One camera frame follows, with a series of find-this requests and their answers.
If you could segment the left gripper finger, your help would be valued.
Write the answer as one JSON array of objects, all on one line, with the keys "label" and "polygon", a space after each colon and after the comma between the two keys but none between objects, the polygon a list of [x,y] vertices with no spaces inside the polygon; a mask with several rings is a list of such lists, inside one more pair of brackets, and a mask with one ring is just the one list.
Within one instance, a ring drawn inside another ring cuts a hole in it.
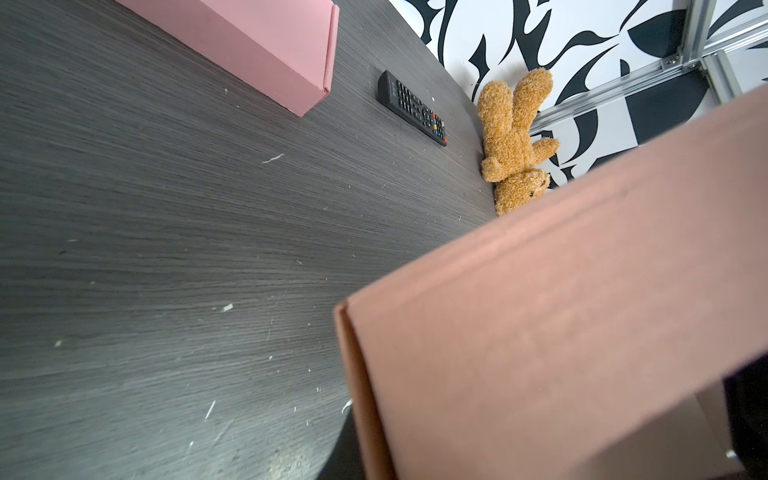
[{"label": "left gripper finger", "polygon": [[354,422],[345,422],[317,480],[364,480],[365,473]]}]

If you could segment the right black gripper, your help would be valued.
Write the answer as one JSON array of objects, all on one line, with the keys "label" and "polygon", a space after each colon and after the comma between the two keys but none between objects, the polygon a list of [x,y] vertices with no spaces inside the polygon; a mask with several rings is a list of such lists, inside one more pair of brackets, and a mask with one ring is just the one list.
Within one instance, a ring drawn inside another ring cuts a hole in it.
[{"label": "right black gripper", "polygon": [[751,479],[767,478],[767,355],[723,380],[732,449]]}]

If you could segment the peach paper box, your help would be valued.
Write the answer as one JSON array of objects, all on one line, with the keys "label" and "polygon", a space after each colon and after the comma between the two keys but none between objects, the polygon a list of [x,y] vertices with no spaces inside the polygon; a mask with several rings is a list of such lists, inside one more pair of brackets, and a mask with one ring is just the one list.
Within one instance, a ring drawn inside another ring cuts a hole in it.
[{"label": "peach paper box", "polygon": [[759,87],[342,301],[368,479],[570,472],[767,352]]}]

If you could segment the black tv remote control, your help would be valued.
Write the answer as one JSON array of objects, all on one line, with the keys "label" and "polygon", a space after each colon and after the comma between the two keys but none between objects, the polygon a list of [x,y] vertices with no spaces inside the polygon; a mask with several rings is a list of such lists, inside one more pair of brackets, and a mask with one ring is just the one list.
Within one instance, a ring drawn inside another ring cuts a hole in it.
[{"label": "black tv remote control", "polygon": [[378,79],[377,99],[440,146],[447,145],[443,120],[389,70],[385,70]]}]

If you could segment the pink paper box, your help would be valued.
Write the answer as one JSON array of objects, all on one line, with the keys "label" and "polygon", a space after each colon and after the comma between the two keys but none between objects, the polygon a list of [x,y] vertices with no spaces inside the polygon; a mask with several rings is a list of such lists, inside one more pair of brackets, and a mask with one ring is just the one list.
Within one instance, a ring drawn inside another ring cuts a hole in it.
[{"label": "pink paper box", "polygon": [[298,117],[331,92],[332,1],[134,0],[122,6]]}]

